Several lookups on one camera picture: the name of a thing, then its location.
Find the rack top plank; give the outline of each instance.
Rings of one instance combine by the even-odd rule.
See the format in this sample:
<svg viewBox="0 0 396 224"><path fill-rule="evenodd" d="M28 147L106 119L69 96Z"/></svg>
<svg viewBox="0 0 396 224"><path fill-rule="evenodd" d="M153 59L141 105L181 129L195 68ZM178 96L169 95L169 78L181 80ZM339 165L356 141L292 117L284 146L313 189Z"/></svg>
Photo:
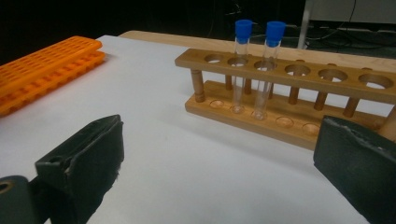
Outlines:
<svg viewBox="0 0 396 224"><path fill-rule="evenodd" d="M245 64L237 67L231 66L232 60L235 60L235 56L230 52L187 49L175 59L175 64L195 70L396 105L396 74L394 73L281 59L276 61L275 69L261 71L258 69L261 57L248 55ZM289 72L300 72L304 75L292 76L288 74ZM324 77L334 77L341 81L330 81ZM367 82L378 84L384 89L368 87Z"/></svg>

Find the dark background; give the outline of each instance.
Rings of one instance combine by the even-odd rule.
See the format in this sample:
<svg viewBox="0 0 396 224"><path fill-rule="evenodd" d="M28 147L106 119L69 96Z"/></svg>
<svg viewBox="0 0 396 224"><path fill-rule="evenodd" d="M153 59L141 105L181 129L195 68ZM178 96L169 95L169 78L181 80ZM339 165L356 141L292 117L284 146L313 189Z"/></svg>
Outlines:
<svg viewBox="0 0 396 224"><path fill-rule="evenodd" d="M98 38L131 30L233 39L233 24L251 19L300 25L305 0L92 1L3 0L0 64L72 35Z"/></svg>

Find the wooden test tube rack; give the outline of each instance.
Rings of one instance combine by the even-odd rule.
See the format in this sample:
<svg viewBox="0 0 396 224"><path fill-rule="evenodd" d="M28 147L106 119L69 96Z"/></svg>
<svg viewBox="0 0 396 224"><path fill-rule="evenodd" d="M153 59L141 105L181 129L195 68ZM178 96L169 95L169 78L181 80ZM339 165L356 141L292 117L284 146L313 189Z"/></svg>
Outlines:
<svg viewBox="0 0 396 224"><path fill-rule="evenodd" d="M186 110L312 150L324 115L354 121L393 142L396 140L395 106L386 118L356 111L360 99L396 105L396 74L280 59L275 69L262 71L261 57L248 55L247 60L236 62L238 60L233 53L202 49L188 49L177 57L176 66L191 70L194 95L186 102ZM232 66L236 63L243 66ZM251 116L256 97L256 91L251 90L243 97L244 112L235 114L230 109L233 91L226 88L230 83L212 80L204 83L203 71L290 86L290 96L272 94L266 107L267 118L258 120ZM383 89L371 88L367 83ZM317 100L298 99L299 89L317 91ZM346 107L326 105L328 93L348 97Z"/></svg>

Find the wooden base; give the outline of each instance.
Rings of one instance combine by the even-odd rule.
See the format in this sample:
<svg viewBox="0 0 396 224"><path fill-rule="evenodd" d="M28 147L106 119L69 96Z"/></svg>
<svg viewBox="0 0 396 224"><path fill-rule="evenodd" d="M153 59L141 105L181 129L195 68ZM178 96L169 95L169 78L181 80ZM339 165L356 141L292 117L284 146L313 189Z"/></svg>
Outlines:
<svg viewBox="0 0 396 224"><path fill-rule="evenodd" d="M204 84L205 100L195 101L193 95L185 104L192 114L217 120L254 133L263 134L299 147L315 149L318 131L324 115L348 119L371 130L378 130L385 118L356 111L352 118L343 115L344 108L325 105L321 111L313 102L299 99L297 104L288 103L289 97L274 94L267 105L267 118L257 120L251 117L256 92L243 96L244 112L231 111L233 91L227 91L225 84L208 80Z"/></svg>

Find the clear plastic tube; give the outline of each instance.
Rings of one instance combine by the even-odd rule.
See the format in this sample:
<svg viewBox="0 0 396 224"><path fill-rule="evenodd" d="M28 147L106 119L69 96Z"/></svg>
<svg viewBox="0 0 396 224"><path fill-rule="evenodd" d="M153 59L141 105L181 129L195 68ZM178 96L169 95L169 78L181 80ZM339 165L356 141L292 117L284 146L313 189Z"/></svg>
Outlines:
<svg viewBox="0 0 396 224"><path fill-rule="evenodd" d="M264 52L262 55L262 71L270 71L276 67L277 54L280 42L285 31L286 24L282 21L270 21L267 23ZM258 81L256 101L252 116L254 119L266 119L266 106L272 88L271 82Z"/></svg>
<svg viewBox="0 0 396 224"><path fill-rule="evenodd" d="M250 41L252 21L240 20L235 23L235 58L233 66L243 66L248 62L248 44ZM242 105L243 89L245 86L245 79L243 77L233 76L233 105L231 110L235 114L240 114L244 111Z"/></svg>

